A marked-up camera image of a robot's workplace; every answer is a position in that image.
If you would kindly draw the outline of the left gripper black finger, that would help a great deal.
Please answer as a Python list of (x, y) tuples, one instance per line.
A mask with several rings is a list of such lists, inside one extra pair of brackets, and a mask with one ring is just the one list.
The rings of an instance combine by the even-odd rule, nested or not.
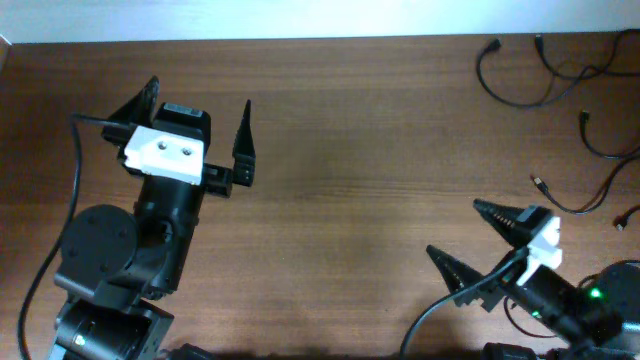
[(252, 102), (248, 99), (244, 107), (241, 123), (236, 133), (232, 150), (232, 156), (236, 160), (256, 159), (254, 140), (251, 132), (251, 107)]
[(159, 90), (159, 78), (152, 76), (133, 98), (107, 118), (106, 126), (113, 128), (150, 127)]

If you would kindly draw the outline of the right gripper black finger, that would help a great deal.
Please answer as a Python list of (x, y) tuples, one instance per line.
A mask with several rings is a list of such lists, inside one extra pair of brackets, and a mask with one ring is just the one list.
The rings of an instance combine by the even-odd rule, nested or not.
[(471, 295), (482, 291), (479, 282), (484, 276), (480, 272), (436, 246), (428, 245), (426, 252), (451, 293), (466, 290)]
[(475, 199), (473, 208), (512, 247), (522, 248), (530, 242), (530, 233), (518, 220), (525, 212), (524, 208), (500, 205), (482, 199)]

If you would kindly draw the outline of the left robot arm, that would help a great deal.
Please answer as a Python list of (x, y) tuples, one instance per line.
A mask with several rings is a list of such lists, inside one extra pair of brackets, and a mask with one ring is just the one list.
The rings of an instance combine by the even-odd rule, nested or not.
[(253, 184), (250, 103), (235, 135), (234, 164), (223, 167), (206, 160), (210, 115), (158, 104), (158, 94), (152, 77), (106, 118), (71, 117), (101, 126), (118, 162), (142, 187), (131, 211), (95, 205), (64, 226), (54, 282), (67, 300), (56, 318), (51, 359), (157, 358), (173, 316), (153, 303), (179, 286), (204, 196), (227, 198), (233, 186)]

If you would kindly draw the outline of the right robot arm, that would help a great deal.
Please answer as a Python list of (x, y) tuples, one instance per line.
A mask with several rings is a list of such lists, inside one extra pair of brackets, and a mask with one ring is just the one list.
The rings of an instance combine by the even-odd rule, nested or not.
[(442, 305), (479, 302), (486, 312), (513, 302), (566, 343), (559, 359), (634, 359), (639, 355), (639, 263), (623, 260), (573, 285), (557, 273), (563, 260), (561, 220), (552, 210), (477, 199), (474, 209), (510, 246), (487, 274), (430, 245), (426, 252), (449, 293)]

